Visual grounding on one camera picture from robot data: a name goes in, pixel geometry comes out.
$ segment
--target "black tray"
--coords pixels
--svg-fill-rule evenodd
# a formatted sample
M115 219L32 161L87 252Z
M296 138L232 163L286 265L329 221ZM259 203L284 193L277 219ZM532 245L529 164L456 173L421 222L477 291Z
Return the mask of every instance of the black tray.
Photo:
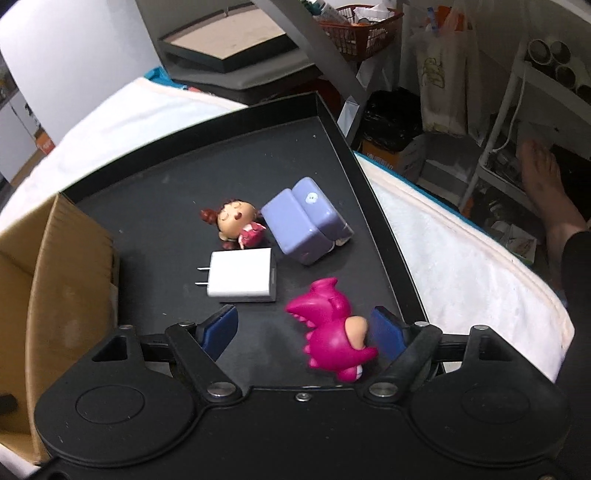
M218 362L242 387L329 385L333 375L306 365L307 328L283 310L312 281L338 277L354 314L368 316L383 305L408 323L426 318L374 193L315 93L263 103L164 137L65 194L112 233L121 255L119 322L148 334L180 321L199 322L220 307L194 284L206 281L207 272L197 267L207 267L211 252L220 249L217 230L201 221L200 209L231 197L262 207L304 176L316 181L355 236L309 267L284 257L272 240L277 301L238 304L238 334Z
M228 12L232 12L237 9L244 9L246 7L252 7L252 3L236 5L235 7L229 8ZM193 25L204 23L215 17L222 17L225 15L226 12L224 10L219 10L207 15L206 17L199 18L198 20L177 28L176 30L159 38L158 44L167 53L171 53L172 55L176 55L182 59L190 60L201 65L202 67L205 67L206 69L214 70L220 73L233 72L234 70L259 63L260 61L273 58L277 55L280 55L281 53L285 53L296 48L296 44L293 43L293 40L284 34L254 45L253 47L247 48L246 50L239 51L238 53L235 53L234 55L231 55L225 59L220 59L201 51L173 45L166 40L171 35L183 31L186 28L192 27Z

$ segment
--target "black pants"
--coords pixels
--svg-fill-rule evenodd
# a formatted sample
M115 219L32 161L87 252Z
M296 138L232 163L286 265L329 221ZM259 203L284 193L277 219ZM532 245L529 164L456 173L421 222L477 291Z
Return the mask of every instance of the black pants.
M558 462L576 480L586 480L591 478L591 232L577 233L567 242L562 283L575 333L557 380L572 412Z

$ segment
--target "black trash bag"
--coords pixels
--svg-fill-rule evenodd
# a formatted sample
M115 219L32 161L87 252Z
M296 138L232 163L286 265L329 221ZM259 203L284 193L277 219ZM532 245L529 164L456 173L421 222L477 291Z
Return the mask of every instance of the black trash bag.
M423 133L421 98L402 88L374 92L365 107L359 130L362 138L385 150L404 150Z

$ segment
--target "metal screw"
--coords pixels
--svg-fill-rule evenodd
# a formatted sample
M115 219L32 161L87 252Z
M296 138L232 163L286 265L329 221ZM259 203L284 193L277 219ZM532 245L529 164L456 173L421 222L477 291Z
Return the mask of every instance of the metal screw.
M369 393L374 397L393 397L398 392L398 387L390 382L377 382L369 387Z
M295 399L297 401L310 401L312 399L312 395L306 392L300 392L295 394Z
M207 392L216 398L229 397L235 391L236 385L230 382L214 382L207 388Z

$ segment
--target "cardboard box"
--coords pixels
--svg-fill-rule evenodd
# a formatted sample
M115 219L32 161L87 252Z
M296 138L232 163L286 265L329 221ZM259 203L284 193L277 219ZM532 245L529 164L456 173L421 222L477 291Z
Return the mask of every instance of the cardboard box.
M41 394L113 328L112 240L58 195L0 236L0 443L48 459L33 414Z
M364 139L361 143L361 153L416 183L427 159L427 137L416 136L404 150L397 153L385 150Z

